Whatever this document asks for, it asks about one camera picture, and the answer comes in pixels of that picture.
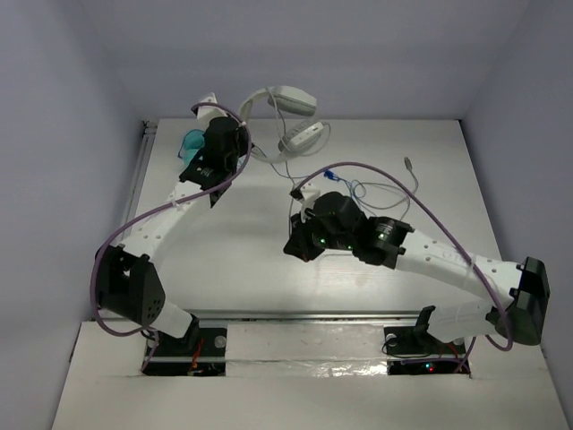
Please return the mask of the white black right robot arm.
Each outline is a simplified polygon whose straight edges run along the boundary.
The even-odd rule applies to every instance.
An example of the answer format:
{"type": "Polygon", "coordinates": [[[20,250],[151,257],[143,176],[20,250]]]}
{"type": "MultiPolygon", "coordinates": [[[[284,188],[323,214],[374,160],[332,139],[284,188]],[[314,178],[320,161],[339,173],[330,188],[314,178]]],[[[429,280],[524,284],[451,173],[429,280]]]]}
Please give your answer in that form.
{"type": "Polygon", "coordinates": [[[327,250],[349,252],[365,264],[423,275],[475,296],[459,306],[426,306],[413,331],[420,350],[493,334],[540,344],[551,295],[542,261],[503,262],[461,252],[401,220],[368,217],[339,192],[291,194],[301,210],[290,218],[285,254],[310,262],[327,250]]]}

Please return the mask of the white over-ear headphones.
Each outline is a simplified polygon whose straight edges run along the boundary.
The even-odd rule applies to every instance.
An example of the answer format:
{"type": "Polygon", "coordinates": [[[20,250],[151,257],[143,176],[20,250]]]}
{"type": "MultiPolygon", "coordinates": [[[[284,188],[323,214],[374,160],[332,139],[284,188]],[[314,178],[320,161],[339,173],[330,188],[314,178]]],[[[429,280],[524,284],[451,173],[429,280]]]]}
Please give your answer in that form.
{"type": "Polygon", "coordinates": [[[319,151],[317,144],[326,124],[317,116],[317,99],[304,90],[286,86],[270,86],[252,93],[239,107],[239,116],[249,123],[253,106],[265,100],[274,110],[278,130],[278,155],[265,155],[252,149],[252,156],[267,164],[287,163],[319,151]]]}

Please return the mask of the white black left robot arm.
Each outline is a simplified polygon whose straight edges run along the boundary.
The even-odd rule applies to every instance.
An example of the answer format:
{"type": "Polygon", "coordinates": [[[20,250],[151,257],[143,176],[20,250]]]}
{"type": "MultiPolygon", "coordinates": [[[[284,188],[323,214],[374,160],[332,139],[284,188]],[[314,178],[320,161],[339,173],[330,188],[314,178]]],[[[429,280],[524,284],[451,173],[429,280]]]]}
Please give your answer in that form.
{"type": "Polygon", "coordinates": [[[100,248],[91,282],[96,309],[167,335],[179,353],[198,346],[199,332],[193,316],[167,299],[158,269],[185,230],[217,204],[249,153],[246,125],[232,117],[212,119],[203,137],[166,202],[137,219],[120,242],[100,248]]]}

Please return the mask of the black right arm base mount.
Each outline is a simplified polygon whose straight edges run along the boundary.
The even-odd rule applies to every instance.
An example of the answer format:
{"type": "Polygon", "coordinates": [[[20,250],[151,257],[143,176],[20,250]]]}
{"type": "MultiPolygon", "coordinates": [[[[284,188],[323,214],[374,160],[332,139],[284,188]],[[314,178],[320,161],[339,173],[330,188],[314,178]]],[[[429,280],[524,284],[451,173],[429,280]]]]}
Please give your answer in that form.
{"type": "Polygon", "coordinates": [[[429,320],[434,305],[426,306],[414,325],[390,326],[384,329],[381,352],[389,359],[389,375],[466,374],[465,343],[444,343],[429,334],[429,320]]]}

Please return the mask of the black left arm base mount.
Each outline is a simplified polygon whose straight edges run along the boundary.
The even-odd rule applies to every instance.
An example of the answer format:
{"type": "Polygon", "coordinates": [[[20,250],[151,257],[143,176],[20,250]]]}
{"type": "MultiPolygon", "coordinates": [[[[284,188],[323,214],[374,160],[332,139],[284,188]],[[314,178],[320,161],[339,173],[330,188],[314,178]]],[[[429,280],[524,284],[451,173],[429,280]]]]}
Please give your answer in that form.
{"type": "Polygon", "coordinates": [[[159,344],[154,352],[153,338],[143,358],[142,372],[147,376],[225,376],[227,327],[222,323],[203,326],[197,317],[182,338],[158,334],[159,344]]]}

